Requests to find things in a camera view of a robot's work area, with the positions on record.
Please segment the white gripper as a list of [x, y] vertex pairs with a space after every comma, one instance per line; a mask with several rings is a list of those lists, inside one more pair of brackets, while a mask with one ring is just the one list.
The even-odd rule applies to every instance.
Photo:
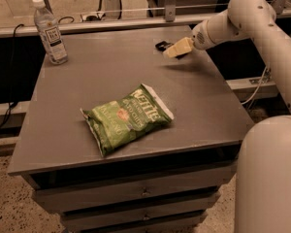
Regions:
[[215, 43], [211, 40], [208, 34], [207, 24], [205, 22], [197, 24], [192, 29], [192, 39], [189, 37], [184, 37], [178, 40], [176, 43], [164, 50], [163, 55], [165, 57], [174, 58], [190, 53], [193, 49], [193, 41], [195, 48], [198, 50], [208, 50], [215, 46]]

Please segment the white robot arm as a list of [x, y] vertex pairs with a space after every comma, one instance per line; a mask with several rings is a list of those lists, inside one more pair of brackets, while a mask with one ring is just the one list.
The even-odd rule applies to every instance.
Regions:
[[192, 36], [168, 47], [178, 57], [249, 39], [271, 77], [285, 115], [268, 116], [246, 133], [239, 152], [235, 233], [291, 233], [291, 37], [266, 0], [229, 0], [227, 9], [198, 23]]

